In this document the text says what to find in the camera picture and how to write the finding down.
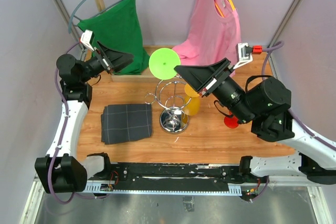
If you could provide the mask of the green wine glass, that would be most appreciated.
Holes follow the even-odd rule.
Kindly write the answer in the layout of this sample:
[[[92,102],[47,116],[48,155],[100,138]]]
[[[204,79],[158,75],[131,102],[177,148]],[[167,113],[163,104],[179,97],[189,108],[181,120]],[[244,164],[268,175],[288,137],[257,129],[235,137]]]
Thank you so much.
[[[181,64],[178,54],[170,48],[160,48],[155,50],[149,58],[150,72],[160,80],[169,80],[176,76],[174,70]]]

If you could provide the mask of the red wine glass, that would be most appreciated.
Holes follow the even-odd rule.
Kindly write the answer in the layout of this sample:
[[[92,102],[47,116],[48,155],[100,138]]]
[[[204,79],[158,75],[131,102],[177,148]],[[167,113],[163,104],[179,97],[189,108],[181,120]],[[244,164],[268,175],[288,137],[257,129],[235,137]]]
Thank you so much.
[[[235,129],[239,126],[238,118],[230,113],[229,116],[224,117],[224,124],[230,129]]]

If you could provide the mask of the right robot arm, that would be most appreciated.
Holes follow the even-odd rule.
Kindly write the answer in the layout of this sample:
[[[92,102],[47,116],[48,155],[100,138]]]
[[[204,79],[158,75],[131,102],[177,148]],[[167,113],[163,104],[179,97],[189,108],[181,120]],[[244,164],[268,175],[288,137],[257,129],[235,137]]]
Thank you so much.
[[[266,142],[284,142],[296,149],[293,155],[262,158],[243,156],[238,177],[250,182],[255,177],[304,176],[322,185],[335,184],[335,144],[313,133],[290,112],[291,91],[273,76],[252,89],[242,88],[230,74],[234,67],[228,59],[209,66],[176,65],[178,74],[202,97],[212,94],[229,110],[225,115],[238,124],[251,123],[251,132]]]

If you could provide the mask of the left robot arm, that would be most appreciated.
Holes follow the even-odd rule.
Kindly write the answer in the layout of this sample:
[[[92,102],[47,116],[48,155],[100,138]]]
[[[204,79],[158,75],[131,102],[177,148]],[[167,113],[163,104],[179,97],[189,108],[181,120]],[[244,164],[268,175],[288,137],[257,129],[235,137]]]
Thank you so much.
[[[56,61],[56,88],[62,100],[62,112],[54,140],[45,157],[35,161],[35,170],[46,193],[79,193],[93,176],[108,179],[112,166],[106,153],[90,154],[83,162],[76,155],[84,118],[92,99],[88,81],[103,71],[117,73],[133,62],[127,52],[107,48],[100,42],[88,61],[63,54]]]

